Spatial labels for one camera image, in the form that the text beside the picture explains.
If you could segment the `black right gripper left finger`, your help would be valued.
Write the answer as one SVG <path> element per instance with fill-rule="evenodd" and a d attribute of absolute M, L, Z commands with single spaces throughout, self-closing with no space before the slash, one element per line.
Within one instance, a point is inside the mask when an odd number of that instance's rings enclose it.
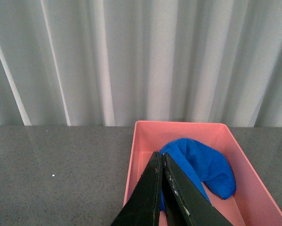
<path fill-rule="evenodd" d="M 131 197 L 111 223 L 112 226 L 157 226 L 160 219 L 162 159 L 154 152 Z"/>

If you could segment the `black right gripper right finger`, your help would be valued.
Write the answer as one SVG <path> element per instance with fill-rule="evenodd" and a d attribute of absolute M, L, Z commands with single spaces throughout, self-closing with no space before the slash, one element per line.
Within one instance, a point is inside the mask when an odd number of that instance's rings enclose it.
<path fill-rule="evenodd" d="M 230 226 L 172 157 L 162 156 L 162 194 L 169 226 Z"/>

